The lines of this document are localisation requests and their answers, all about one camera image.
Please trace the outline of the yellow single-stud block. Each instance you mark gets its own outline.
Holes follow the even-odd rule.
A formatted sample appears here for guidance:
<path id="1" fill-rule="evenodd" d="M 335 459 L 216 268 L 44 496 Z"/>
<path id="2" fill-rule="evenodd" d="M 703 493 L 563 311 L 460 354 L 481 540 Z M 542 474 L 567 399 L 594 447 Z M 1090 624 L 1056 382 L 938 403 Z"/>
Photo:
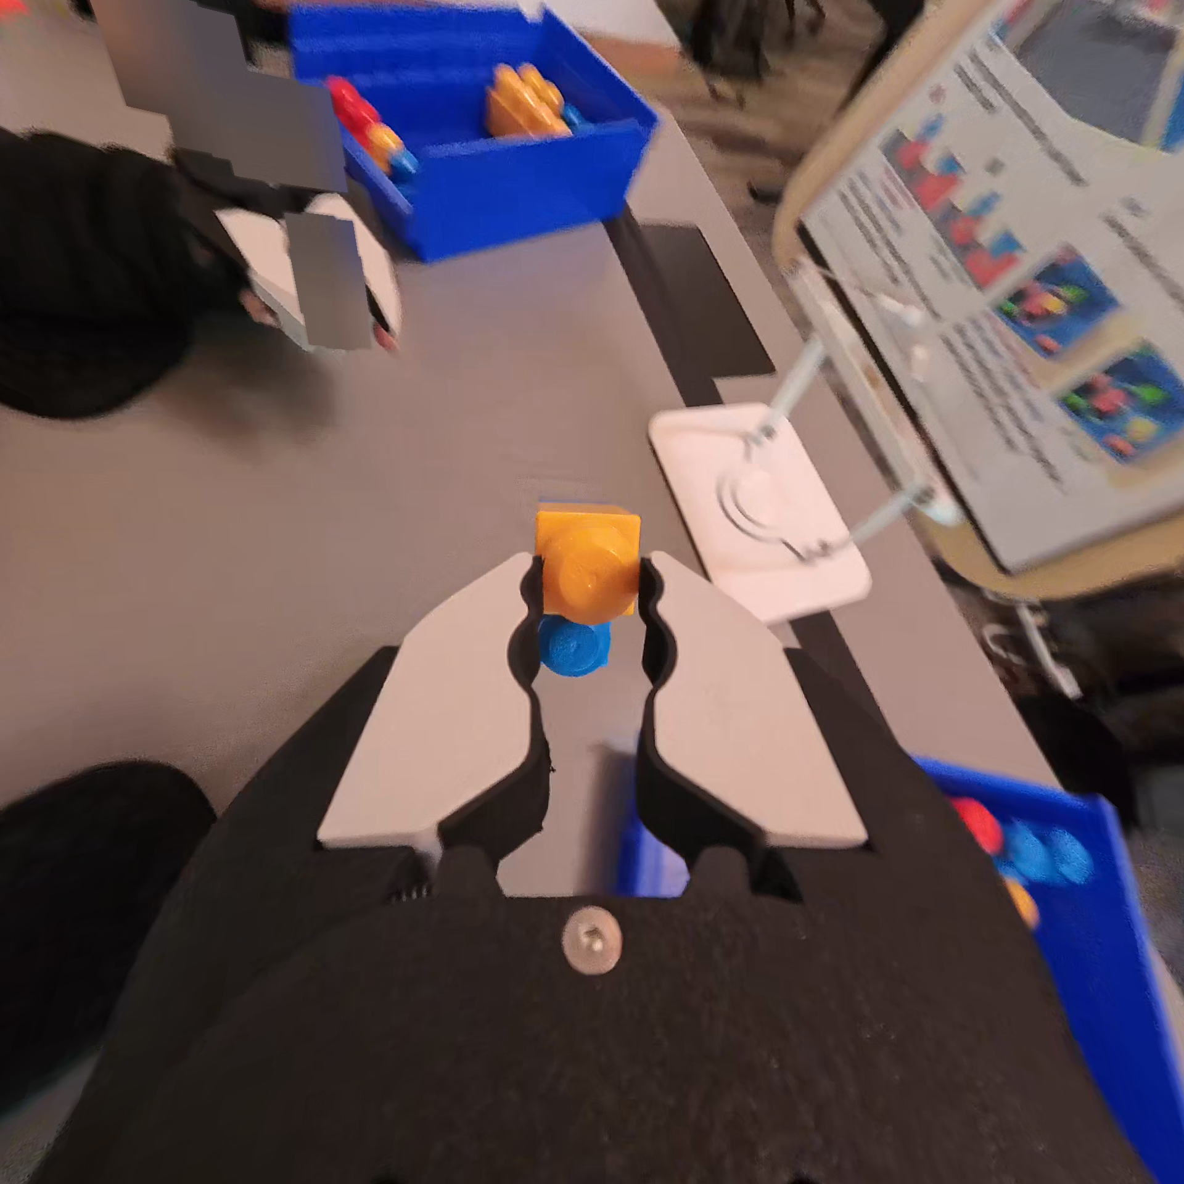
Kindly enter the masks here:
<path id="1" fill-rule="evenodd" d="M 641 517 L 617 506 L 542 500 L 535 513 L 542 613 L 596 627 L 635 610 Z"/>

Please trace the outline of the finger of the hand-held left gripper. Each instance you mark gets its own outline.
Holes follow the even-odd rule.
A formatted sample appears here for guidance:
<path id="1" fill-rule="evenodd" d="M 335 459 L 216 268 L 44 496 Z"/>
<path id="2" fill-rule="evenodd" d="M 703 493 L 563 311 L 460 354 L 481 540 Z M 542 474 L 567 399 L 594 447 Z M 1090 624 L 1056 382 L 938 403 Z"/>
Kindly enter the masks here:
<path id="1" fill-rule="evenodd" d="M 243 258 L 246 282 L 256 303 L 267 307 L 276 327 L 290 341 L 309 351 L 283 224 L 238 209 L 216 210 L 214 216 Z"/>
<path id="2" fill-rule="evenodd" d="M 402 304 L 387 248 L 345 197 L 326 194 L 326 213 L 347 220 L 353 227 L 374 337 L 398 337 Z"/>

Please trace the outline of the pile of colourful blocks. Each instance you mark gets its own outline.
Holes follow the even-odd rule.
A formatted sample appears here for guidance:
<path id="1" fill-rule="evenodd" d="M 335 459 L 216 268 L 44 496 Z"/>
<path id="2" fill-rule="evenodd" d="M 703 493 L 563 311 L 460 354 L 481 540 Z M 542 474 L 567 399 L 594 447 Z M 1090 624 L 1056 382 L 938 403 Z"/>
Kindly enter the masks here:
<path id="1" fill-rule="evenodd" d="M 377 169 L 394 183 L 412 182 L 419 172 L 418 159 L 381 121 L 377 108 L 343 77 L 328 76 L 322 83 L 338 123 Z M 488 137 L 557 138 L 586 125 L 583 114 L 532 63 L 494 68 L 483 104 L 483 130 Z"/>

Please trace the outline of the heap of joined block pairs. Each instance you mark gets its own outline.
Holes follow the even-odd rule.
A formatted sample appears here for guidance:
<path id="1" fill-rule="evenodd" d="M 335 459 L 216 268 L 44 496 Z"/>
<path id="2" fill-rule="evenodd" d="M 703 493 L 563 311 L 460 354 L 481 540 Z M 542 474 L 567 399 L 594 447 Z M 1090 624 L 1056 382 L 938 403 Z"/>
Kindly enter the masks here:
<path id="1" fill-rule="evenodd" d="M 1082 887 L 1092 878 L 1092 856 L 1069 832 L 1037 829 L 1018 819 L 1000 822 L 982 802 L 963 795 L 951 798 L 949 803 L 978 847 L 990 857 L 1030 932 L 1041 925 L 1033 885 L 1059 889 Z"/>

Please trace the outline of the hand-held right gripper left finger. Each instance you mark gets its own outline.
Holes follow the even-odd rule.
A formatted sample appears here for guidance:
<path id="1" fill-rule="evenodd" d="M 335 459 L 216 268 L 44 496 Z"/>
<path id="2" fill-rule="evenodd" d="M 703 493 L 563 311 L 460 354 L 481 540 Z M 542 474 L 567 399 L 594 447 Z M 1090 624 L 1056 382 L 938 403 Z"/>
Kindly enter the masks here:
<path id="1" fill-rule="evenodd" d="M 550 754 L 539 672 L 542 562 L 517 552 L 397 647 L 319 822 L 325 848 L 473 847 L 495 868 L 542 829 Z"/>

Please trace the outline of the black office chair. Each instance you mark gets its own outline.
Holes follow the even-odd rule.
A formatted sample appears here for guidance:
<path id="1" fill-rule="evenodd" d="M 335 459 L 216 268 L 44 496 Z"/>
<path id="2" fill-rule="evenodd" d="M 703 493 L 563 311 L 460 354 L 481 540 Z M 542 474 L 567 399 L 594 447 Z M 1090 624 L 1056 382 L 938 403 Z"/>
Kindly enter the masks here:
<path id="1" fill-rule="evenodd" d="M 1181 777 L 1181 598 L 987 602 L 978 640 L 1059 785 L 1096 795 L 1131 834 L 1158 825 L 1151 786 Z"/>
<path id="2" fill-rule="evenodd" d="M 782 32 L 789 45 L 796 41 L 799 6 L 806 7 L 806 32 L 820 34 L 825 14 L 815 1 L 697 3 L 686 49 L 711 99 L 744 106 L 748 89 L 762 85 L 775 70 L 766 44 L 770 34 Z"/>

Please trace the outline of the person's left hand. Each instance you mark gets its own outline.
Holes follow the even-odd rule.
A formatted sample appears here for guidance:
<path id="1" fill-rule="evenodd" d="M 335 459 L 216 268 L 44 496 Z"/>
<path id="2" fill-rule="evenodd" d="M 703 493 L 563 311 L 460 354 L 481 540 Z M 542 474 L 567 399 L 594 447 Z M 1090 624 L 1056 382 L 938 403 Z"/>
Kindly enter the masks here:
<path id="1" fill-rule="evenodd" d="M 283 331 L 284 335 L 288 337 L 290 341 L 300 347 L 302 351 L 325 351 L 324 347 L 312 345 L 308 341 L 305 326 L 302 324 L 302 321 L 300 321 L 295 316 L 291 314 L 288 309 L 283 307 L 281 304 L 264 300 L 257 292 L 249 287 L 240 292 L 239 300 L 242 303 L 242 307 L 253 321 L 264 327 Z M 397 352 L 398 344 L 395 335 L 394 333 L 391 333 L 390 326 L 381 317 L 370 316 L 369 330 L 370 337 L 378 348 L 391 354 Z"/>

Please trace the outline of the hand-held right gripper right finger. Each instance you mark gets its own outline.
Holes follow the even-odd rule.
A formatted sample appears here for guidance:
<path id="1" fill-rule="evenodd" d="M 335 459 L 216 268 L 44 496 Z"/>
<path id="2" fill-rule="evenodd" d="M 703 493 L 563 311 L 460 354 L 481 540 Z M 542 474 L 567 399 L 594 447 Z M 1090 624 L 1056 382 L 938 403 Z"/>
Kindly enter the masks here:
<path id="1" fill-rule="evenodd" d="M 687 868 L 710 848 L 758 868 L 772 850 L 862 847 L 863 820 L 768 626 L 662 551 L 641 562 L 638 612 L 643 827 Z"/>

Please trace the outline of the printed instruction sheet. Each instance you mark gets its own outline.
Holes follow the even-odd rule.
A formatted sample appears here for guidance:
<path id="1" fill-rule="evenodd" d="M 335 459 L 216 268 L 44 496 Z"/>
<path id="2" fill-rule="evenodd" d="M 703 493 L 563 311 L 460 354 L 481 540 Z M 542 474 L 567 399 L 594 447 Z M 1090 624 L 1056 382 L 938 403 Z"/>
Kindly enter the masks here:
<path id="1" fill-rule="evenodd" d="M 1181 3 L 989 3 L 803 242 L 1017 574 L 1181 510 Z"/>

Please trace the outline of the blue two-stud block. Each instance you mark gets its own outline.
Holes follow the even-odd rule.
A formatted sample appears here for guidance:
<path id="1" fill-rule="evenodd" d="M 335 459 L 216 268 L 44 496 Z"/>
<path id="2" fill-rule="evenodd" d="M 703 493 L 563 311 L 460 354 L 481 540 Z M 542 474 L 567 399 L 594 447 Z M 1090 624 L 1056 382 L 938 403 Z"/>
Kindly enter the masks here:
<path id="1" fill-rule="evenodd" d="M 587 677 L 608 664 L 610 623 L 587 626 L 560 614 L 543 614 L 536 636 L 541 665 L 557 677 Z"/>

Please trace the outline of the blue plastic bin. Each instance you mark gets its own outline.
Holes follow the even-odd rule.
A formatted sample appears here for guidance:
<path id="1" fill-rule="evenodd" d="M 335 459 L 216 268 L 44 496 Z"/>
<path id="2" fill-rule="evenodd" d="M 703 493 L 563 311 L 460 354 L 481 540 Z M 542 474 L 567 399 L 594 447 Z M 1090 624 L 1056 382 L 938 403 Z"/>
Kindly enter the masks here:
<path id="1" fill-rule="evenodd" d="M 617 884 L 656 922 L 673 1181 L 1181 1181 L 1181 1084 L 1111 806 L 927 758 L 858 755 L 869 843 L 724 848 L 679 892 L 636 805 Z M 1061 827 L 1082 887 L 1030 932 L 949 803 Z"/>
<path id="2" fill-rule="evenodd" d="M 618 216 L 659 123 L 548 8 L 304 4 L 290 8 L 287 34 L 295 80 L 345 79 L 415 159 L 397 180 L 339 132 L 346 176 L 422 262 Z M 491 137 L 484 93 L 501 65 L 539 68 L 581 124 L 567 137 Z"/>

